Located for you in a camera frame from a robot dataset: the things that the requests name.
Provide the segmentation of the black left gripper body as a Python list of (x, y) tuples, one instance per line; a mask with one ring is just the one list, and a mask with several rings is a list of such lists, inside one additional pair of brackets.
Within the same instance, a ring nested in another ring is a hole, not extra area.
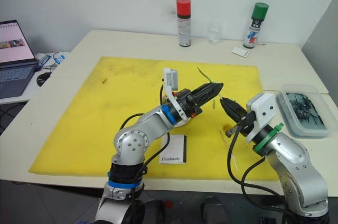
[(198, 102), (198, 91), (183, 89), (176, 93), (176, 101), (184, 111), (187, 118), (194, 118), (202, 113)]

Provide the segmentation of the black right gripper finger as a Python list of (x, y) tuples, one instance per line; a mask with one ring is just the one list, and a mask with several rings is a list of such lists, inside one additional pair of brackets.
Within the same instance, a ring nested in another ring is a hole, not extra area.
[(242, 118), (247, 113), (247, 111), (242, 106), (229, 98), (221, 98), (220, 103), (230, 118)]
[(221, 106), (226, 114), (236, 123), (242, 118), (242, 107), (231, 99), (220, 99)]

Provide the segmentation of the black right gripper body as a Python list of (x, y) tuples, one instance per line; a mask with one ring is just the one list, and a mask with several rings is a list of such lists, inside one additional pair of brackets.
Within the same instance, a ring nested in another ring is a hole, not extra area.
[(238, 123), (226, 130), (226, 136), (230, 138), (236, 131), (239, 131), (243, 136), (248, 136), (254, 127), (255, 121), (256, 115), (253, 111), (246, 113)]

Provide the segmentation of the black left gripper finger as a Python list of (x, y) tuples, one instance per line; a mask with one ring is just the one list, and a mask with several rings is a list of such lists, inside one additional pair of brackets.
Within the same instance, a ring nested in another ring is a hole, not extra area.
[(223, 86), (200, 86), (196, 89), (196, 104), (201, 107), (216, 97)]
[(197, 99), (212, 99), (217, 96), (221, 89), (223, 88), (223, 83), (210, 82), (205, 83), (195, 90), (192, 91), (192, 95)]

